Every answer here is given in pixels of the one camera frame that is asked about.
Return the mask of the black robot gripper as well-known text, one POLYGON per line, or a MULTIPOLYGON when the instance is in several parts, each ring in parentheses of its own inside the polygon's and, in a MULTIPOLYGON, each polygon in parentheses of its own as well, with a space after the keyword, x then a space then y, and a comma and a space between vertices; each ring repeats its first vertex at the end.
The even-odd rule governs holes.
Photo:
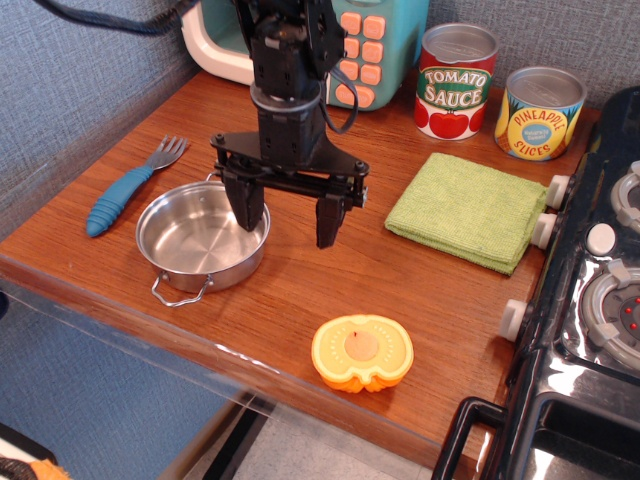
POLYGON ((217 133, 216 169, 237 223, 253 231, 264 211, 264 189, 320 198, 316 245, 334 245, 346 207, 363 207, 369 165, 331 143, 320 103, 297 108, 257 106, 258 129, 217 133))

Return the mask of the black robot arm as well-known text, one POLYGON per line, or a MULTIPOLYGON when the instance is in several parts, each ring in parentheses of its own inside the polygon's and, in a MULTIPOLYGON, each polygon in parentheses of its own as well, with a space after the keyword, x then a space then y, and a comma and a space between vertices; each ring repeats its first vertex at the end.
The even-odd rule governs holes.
POLYGON ((316 199, 316 244, 335 242, 345 215, 363 207, 369 165, 339 149, 327 132, 346 132, 329 118, 327 80, 352 89, 338 68, 345 30, 329 1, 238 1, 241 32, 253 63, 255 132, 217 134, 219 175, 238 224, 254 230, 267 188, 316 199))

